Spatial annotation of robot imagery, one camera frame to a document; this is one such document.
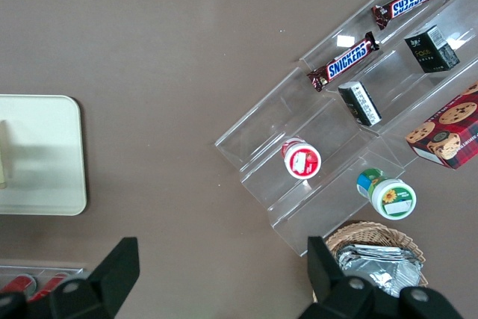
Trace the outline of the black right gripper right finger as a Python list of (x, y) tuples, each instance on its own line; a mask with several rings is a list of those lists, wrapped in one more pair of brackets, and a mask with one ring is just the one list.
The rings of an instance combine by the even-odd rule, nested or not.
[(317, 299), (301, 318), (370, 318), (374, 287), (345, 276), (322, 237), (308, 238), (307, 273)]

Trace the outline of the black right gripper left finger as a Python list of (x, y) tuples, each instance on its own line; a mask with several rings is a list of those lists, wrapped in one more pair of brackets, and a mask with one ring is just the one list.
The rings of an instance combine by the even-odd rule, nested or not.
[(140, 275), (138, 240), (123, 238), (86, 278), (68, 279), (49, 295), (53, 318), (115, 318)]

